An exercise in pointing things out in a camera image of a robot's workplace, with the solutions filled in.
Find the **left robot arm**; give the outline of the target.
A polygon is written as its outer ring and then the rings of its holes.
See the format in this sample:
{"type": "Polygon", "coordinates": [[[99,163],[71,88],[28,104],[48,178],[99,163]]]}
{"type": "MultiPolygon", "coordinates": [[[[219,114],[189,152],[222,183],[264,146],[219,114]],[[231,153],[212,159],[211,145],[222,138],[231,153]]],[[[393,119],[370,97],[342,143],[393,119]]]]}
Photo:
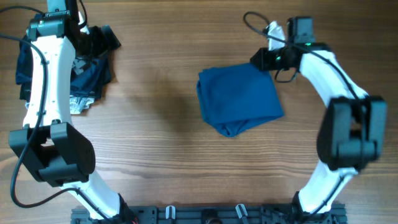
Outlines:
{"type": "Polygon", "coordinates": [[[120,43],[107,27],[89,29],[81,1],[48,1],[47,12],[30,21],[24,44],[32,53],[29,107],[9,146],[38,182],[72,194],[93,223],[136,223],[122,196],[95,169],[92,143],[78,132],[70,113],[74,61],[96,59],[120,43]]]}

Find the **blue polo shirt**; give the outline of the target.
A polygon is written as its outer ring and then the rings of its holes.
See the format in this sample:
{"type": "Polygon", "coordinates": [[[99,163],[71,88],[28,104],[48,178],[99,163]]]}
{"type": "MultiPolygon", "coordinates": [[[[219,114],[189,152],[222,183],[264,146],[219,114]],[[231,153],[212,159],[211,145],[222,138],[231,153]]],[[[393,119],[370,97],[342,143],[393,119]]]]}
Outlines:
{"type": "Polygon", "coordinates": [[[227,138],[284,116],[269,72],[250,63],[204,69],[197,95],[204,122],[227,138]]]}

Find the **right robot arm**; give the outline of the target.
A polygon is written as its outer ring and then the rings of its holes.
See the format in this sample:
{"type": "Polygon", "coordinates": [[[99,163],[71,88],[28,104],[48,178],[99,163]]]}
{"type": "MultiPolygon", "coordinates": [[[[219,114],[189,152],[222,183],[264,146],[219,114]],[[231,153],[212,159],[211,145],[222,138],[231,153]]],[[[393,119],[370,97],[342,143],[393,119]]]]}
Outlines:
{"type": "Polygon", "coordinates": [[[317,137],[319,162],[308,183],[296,194],[302,216],[331,210],[345,185],[368,163],[378,160],[384,144],[387,103],[357,86],[324,43],[313,35],[311,17],[292,17],[288,33],[276,21],[266,20],[268,46],[251,63],[262,71],[295,68],[320,95],[326,106],[317,137]]]}

